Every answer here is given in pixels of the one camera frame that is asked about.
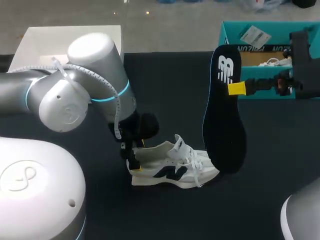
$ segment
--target shoe tongue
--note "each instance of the shoe tongue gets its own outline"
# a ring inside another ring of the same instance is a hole
[[[175,160],[187,158],[189,154],[189,147],[185,144],[185,141],[178,134],[174,135],[174,137],[176,143],[174,147],[167,152],[167,156]]]

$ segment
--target black n logo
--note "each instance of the black n logo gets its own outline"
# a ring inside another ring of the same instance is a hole
[[[165,166],[162,168],[156,175],[154,175],[154,178],[162,178],[166,176],[167,179],[179,181],[182,176],[187,172],[187,167],[182,166],[176,171],[175,166]]]

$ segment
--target insole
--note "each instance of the insole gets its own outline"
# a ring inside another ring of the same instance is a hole
[[[202,134],[213,165],[226,174],[239,171],[247,151],[238,96],[228,94],[228,83],[240,82],[241,66],[240,53],[232,45],[219,46],[211,58],[210,92]]]

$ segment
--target screw hole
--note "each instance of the screw hole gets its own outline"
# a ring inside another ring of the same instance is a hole
[[[69,204],[69,206],[72,207],[72,208],[74,208],[74,207],[76,206],[76,202],[75,202],[75,200],[73,200],[73,199],[70,199],[69,202],[68,202],[68,204]]]

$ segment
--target white box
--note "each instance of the white box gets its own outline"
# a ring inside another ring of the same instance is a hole
[[[69,45],[89,33],[109,35],[124,61],[121,26],[45,26],[29,27],[14,55],[9,71],[25,66],[52,66],[52,57],[68,62]]]

